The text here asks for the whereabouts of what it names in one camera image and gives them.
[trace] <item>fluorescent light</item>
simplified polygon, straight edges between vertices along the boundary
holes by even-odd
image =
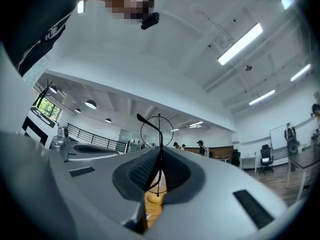
[[[202,123],[203,123],[203,122],[196,122],[196,123],[190,124],[189,127],[191,127],[191,126],[196,126],[196,125],[200,125],[200,124],[202,124]]]
[[[249,103],[249,105],[251,106],[251,105],[253,105],[253,104],[255,104],[255,103],[259,102],[259,101],[262,101],[263,99],[265,99],[265,98],[273,95],[275,92],[276,92],[276,91],[273,89],[272,91],[269,91],[269,92],[266,93],[265,95],[263,95],[263,96],[255,99],[255,100],[251,101],[251,102]]]
[[[301,77],[304,73],[306,73],[309,69],[311,69],[311,64],[306,65],[303,69],[301,69],[298,73],[296,73],[293,77],[291,77],[290,81],[293,82],[297,78]]]
[[[241,37],[234,45],[232,45],[224,54],[222,54],[218,61],[221,65],[226,64],[234,56],[236,56],[242,49],[250,44],[263,32],[261,25],[257,23],[254,25],[243,37]]]
[[[294,0],[281,0],[281,3],[284,9],[287,9],[291,4],[293,4]]]
[[[77,8],[78,8],[78,14],[82,14],[82,13],[84,13],[85,12],[85,10],[86,10],[86,2],[85,1],[80,1],[79,3],[78,3],[78,6],[77,6]]]

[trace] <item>white ceiling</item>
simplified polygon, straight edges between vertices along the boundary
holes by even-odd
[[[221,66],[217,58],[225,52],[228,35],[201,15],[190,10],[200,4],[205,13],[238,40],[255,23],[260,23],[262,35],[230,62]],[[249,109],[249,102],[276,88],[277,95],[291,88],[296,72],[312,63],[312,35],[298,9],[292,5],[284,10],[281,0],[155,0],[160,23],[142,31],[138,25],[112,19],[104,4],[89,1],[86,11],[75,12],[66,25],[61,39],[48,54],[50,60],[67,57],[83,46],[112,45],[125,53],[147,54],[174,68],[172,75],[187,76],[195,81],[208,97],[216,97],[233,114]],[[245,71],[245,66],[252,70]],[[75,99],[101,100],[101,109],[131,114],[147,112],[151,107],[103,90],[77,85],[70,92]],[[170,114],[158,108],[150,115]],[[182,117],[175,115],[170,120]],[[177,125],[184,120],[177,119]]]
[[[150,105],[147,100],[145,102],[138,101],[125,95],[110,92],[101,84],[82,84],[48,73],[44,73],[38,80],[35,86],[37,90],[39,90],[39,86],[43,90],[47,86],[47,80],[59,89],[57,94],[49,92],[51,97],[54,98],[53,102],[58,102],[70,111],[79,108],[82,115],[100,121],[111,118],[112,123],[119,127],[130,129],[131,121],[137,120],[137,114],[147,119],[161,114],[162,117],[170,121],[175,129],[199,122],[198,119]],[[91,109],[86,106],[85,102],[88,100],[94,100],[97,104],[97,109]],[[207,130],[212,127],[212,124],[206,122],[202,126]]]

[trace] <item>white wall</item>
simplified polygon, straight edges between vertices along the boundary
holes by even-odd
[[[155,106],[165,106],[194,118],[234,130],[230,111],[216,97],[208,95],[192,79],[173,77],[174,68],[151,55],[137,55],[124,47],[104,45],[74,51],[68,57],[50,61],[50,74],[84,84],[88,81],[125,92],[134,99],[147,99]]]
[[[68,126],[68,123],[72,120],[72,117],[74,116],[74,114],[62,108],[57,122],[59,123],[59,126]]]
[[[189,148],[198,147],[197,142],[203,141],[205,147],[226,147],[232,146],[232,131],[212,127],[209,130],[202,128],[187,128],[180,130],[178,133],[178,144],[181,147],[185,144]]]
[[[292,122],[296,129],[297,140],[301,144],[311,144],[312,132],[317,128],[315,118],[311,118],[311,106],[316,102],[314,93],[319,90],[319,82],[309,77],[306,81],[297,83],[289,92],[276,96],[266,103],[258,104],[250,111],[235,116],[237,136],[232,138],[234,147],[241,155],[253,156],[256,152],[260,165],[261,147],[268,144],[271,147],[270,130]],[[275,159],[287,156],[287,148],[272,151]],[[286,163],[288,159],[275,161]],[[244,167],[252,168],[254,164]]]
[[[76,115],[70,118],[69,124],[89,133],[117,141],[121,128],[112,123],[102,122],[85,115]]]

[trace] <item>desk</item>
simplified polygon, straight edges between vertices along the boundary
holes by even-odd
[[[257,172],[257,156],[256,155],[255,156],[242,156],[242,157],[240,157],[240,169],[244,170],[242,161],[249,160],[249,159],[254,159],[254,173],[256,173]]]
[[[313,148],[307,148],[305,151],[288,156],[288,179],[286,187],[289,188],[290,175],[291,175],[291,164],[295,164],[297,167],[302,169],[302,179],[296,200],[299,201],[302,191],[304,189],[305,180],[306,180],[306,170],[309,168],[315,167],[320,162],[320,148],[317,151],[314,151]]]
[[[229,157],[214,157],[213,159],[217,159],[219,161],[223,161],[223,162],[227,162],[229,160],[229,163],[230,163],[230,158]]]

